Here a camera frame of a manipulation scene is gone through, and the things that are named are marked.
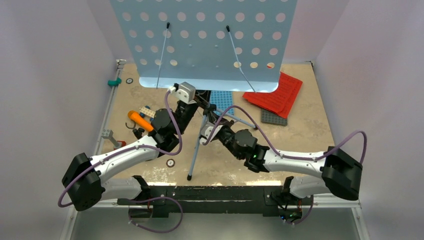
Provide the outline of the black microphone stand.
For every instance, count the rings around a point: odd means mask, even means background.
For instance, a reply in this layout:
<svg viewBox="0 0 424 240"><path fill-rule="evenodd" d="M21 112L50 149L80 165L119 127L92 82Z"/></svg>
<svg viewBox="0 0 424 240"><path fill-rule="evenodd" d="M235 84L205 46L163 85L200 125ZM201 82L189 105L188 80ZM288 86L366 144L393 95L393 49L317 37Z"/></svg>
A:
<svg viewBox="0 0 424 240"><path fill-rule="evenodd" d="M131 121L131 125L129 125L127 122L125 123L125 127L127 129L130 129L133 133L133 135L136 137L136 139L141 139L143 137L143 134L145 130L142 127L137 127L137 124L134 121Z"/></svg>

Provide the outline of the orange toy microphone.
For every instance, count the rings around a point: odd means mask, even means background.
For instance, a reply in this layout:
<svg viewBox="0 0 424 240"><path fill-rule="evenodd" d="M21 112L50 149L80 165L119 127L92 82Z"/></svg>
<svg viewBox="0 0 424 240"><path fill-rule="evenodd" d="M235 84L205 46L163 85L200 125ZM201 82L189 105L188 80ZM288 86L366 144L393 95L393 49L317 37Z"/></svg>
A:
<svg viewBox="0 0 424 240"><path fill-rule="evenodd" d="M140 114L134 110L131 110L127 114L128 118L134 121L137 125L143 128L147 132L151 132L154 130L153 126L147 122Z"/></svg>

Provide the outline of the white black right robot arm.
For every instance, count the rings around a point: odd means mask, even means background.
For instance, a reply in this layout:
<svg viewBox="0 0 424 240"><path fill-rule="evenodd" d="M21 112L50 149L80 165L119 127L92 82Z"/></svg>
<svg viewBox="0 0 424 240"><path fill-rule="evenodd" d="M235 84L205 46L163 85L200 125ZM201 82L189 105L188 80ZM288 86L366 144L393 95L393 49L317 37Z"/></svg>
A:
<svg viewBox="0 0 424 240"><path fill-rule="evenodd" d="M290 152L261 145L247 129L233 131L224 125L213 137L244 166L255 173L292 172L301 177L288 177L280 196L288 204L317 194L356 201L359 199L363 160L355 160L338 146L326 151Z"/></svg>

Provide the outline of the light blue music stand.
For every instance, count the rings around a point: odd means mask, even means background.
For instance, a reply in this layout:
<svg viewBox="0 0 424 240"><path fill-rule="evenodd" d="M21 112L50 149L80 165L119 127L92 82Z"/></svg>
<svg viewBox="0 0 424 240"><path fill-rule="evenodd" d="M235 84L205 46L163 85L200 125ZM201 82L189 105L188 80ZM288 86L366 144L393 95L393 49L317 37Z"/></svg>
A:
<svg viewBox="0 0 424 240"><path fill-rule="evenodd" d="M113 0L146 88L270 93L297 8L295 0Z"/></svg>

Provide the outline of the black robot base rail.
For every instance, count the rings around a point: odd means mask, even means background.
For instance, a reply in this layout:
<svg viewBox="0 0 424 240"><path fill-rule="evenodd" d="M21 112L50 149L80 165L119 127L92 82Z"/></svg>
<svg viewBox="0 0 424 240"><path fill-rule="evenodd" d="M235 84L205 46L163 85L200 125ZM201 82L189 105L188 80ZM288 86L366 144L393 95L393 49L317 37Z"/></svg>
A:
<svg viewBox="0 0 424 240"><path fill-rule="evenodd" d="M133 218L167 218L170 213L190 213L259 214L293 220L306 215L313 197L297 199L279 185L149 186L133 201L121 197L117 203L130 206Z"/></svg>

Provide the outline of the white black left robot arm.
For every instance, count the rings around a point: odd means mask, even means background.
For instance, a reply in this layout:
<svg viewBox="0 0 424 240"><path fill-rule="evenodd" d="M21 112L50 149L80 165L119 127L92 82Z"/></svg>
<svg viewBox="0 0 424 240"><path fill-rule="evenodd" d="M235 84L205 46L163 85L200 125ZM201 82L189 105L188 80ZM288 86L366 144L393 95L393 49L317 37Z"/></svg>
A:
<svg viewBox="0 0 424 240"><path fill-rule="evenodd" d="M146 203L149 191L142 186L140 176L113 177L137 164L180 154L186 128L198 108L207 105L202 94L202 90L170 87L164 96L165 107L155 111L153 120L140 119L145 135L104 154L76 155L61 180L64 190L59 195L58 207L74 206L77 211L85 211L100 201L119 198L138 205Z"/></svg>

